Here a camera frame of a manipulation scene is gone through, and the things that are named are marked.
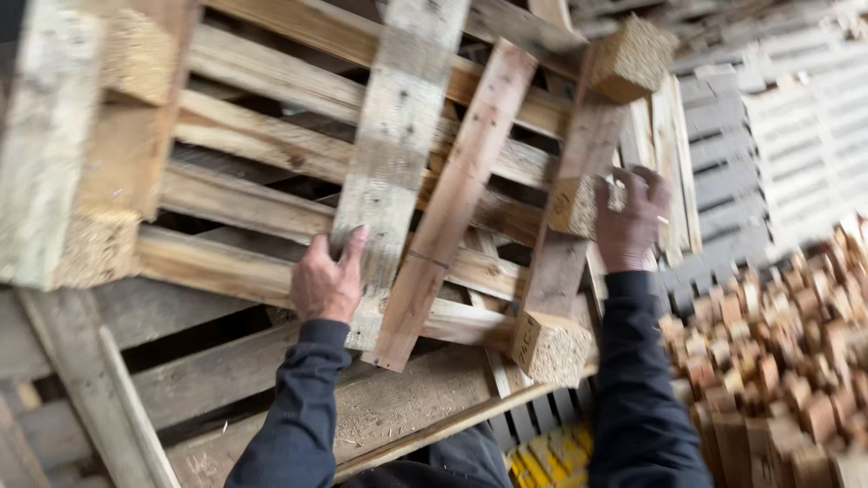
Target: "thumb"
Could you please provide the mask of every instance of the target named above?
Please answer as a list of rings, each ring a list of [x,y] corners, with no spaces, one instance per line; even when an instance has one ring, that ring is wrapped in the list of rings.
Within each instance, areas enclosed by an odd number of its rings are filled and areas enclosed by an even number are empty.
[[[350,240],[344,246],[344,252],[340,255],[339,266],[347,269],[355,267],[358,269],[361,266],[362,254],[365,253],[365,244],[368,241],[369,227],[358,226],[352,230]]]

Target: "wooden pallet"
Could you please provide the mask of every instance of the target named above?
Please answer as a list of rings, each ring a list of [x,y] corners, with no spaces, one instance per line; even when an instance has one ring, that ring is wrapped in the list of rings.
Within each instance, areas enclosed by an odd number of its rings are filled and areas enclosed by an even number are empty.
[[[768,231],[736,74],[700,72],[680,81],[703,251],[660,276],[661,307],[685,312],[695,293],[706,293],[715,280],[727,282],[734,263],[759,265]]]
[[[868,64],[746,98],[773,255],[868,208]]]

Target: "dark pants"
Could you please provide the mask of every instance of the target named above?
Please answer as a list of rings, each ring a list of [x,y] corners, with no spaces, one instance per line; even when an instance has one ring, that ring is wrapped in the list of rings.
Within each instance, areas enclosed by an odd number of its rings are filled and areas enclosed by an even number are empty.
[[[459,476],[476,478],[487,485],[512,488],[503,464],[503,455],[488,422],[480,422],[411,452],[404,459],[443,468]]]

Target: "left hand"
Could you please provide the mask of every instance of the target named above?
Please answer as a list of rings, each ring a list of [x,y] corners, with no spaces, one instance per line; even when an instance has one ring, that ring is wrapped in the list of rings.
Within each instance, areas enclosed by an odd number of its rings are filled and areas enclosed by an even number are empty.
[[[293,266],[289,298],[302,320],[329,319],[350,323],[361,300],[361,262],[368,227],[353,229],[340,260],[329,255],[328,235],[313,236],[299,264]]]

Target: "person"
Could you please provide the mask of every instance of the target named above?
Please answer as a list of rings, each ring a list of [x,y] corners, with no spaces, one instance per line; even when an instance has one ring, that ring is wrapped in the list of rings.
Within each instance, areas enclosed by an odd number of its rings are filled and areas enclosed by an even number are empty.
[[[646,255],[667,212],[668,191],[645,168],[615,170],[627,190],[622,211],[608,208],[598,183],[595,224],[608,275],[600,327],[592,487],[712,486],[685,407],[669,385],[659,344]],[[277,371],[274,403],[261,430],[229,474],[227,488],[327,487],[335,460],[334,387],[350,364],[344,339],[360,300],[359,276],[368,230],[356,228],[340,260],[329,257],[324,234],[313,238],[293,268],[290,296],[301,327],[299,343]],[[342,486],[507,488],[511,483],[486,422],[412,455],[368,470]]]

